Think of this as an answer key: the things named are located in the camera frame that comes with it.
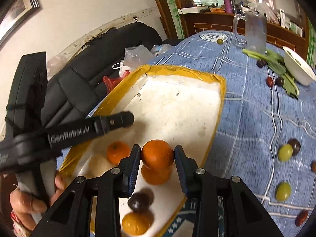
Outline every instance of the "purple thermos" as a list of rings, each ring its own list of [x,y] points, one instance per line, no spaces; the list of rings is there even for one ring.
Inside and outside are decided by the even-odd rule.
[[[226,11],[226,13],[233,13],[231,0],[224,0],[224,4],[225,4],[225,11]]]

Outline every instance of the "green grape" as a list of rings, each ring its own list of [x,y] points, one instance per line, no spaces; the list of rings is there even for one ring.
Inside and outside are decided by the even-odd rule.
[[[282,182],[277,187],[276,192],[276,200],[277,201],[285,201],[287,200],[291,195],[291,186],[289,183]]]
[[[280,149],[279,149],[279,161],[281,162],[286,162],[288,161],[291,157],[292,157],[292,154],[293,154],[293,148],[292,148],[292,145],[290,144],[285,144],[283,145]]]

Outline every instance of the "checkered tablecloth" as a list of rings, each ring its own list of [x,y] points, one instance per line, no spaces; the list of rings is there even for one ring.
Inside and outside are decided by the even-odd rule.
[[[277,76],[241,53],[233,33],[222,31],[228,39],[219,45],[200,38],[207,32],[211,31],[190,36],[151,64],[181,65],[225,77],[222,118],[205,169],[219,177],[240,176],[283,235],[294,237],[301,229],[294,224],[297,214],[302,209],[310,214],[316,205],[316,174],[310,169],[316,160],[316,83],[308,87],[298,84],[298,100],[280,87],[269,88],[266,77]],[[271,44],[267,48],[284,55]],[[282,163],[278,148],[290,138],[300,141],[301,152]],[[277,202],[276,186],[282,181],[290,183],[292,192],[288,200]],[[194,210],[183,208],[164,236],[186,236],[181,233],[192,228],[192,214]]]

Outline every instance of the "white bowl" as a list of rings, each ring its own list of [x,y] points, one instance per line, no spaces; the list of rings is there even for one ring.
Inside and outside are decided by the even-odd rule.
[[[283,46],[283,49],[285,66],[299,83],[308,86],[312,81],[316,81],[314,71],[301,56],[289,47]]]

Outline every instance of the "human hand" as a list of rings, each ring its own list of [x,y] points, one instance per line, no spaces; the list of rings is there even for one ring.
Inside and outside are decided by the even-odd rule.
[[[55,185],[56,192],[50,198],[50,205],[53,205],[65,189],[65,184],[60,175],[56,175]],[[28,193],[20,191],[19,188],[16,188],[11,192],[10,203],[21,223],[31,231],[34,230],[36,226],[31,214],[43,213],[47,209],[46,204],[43,201],[34,198]]]

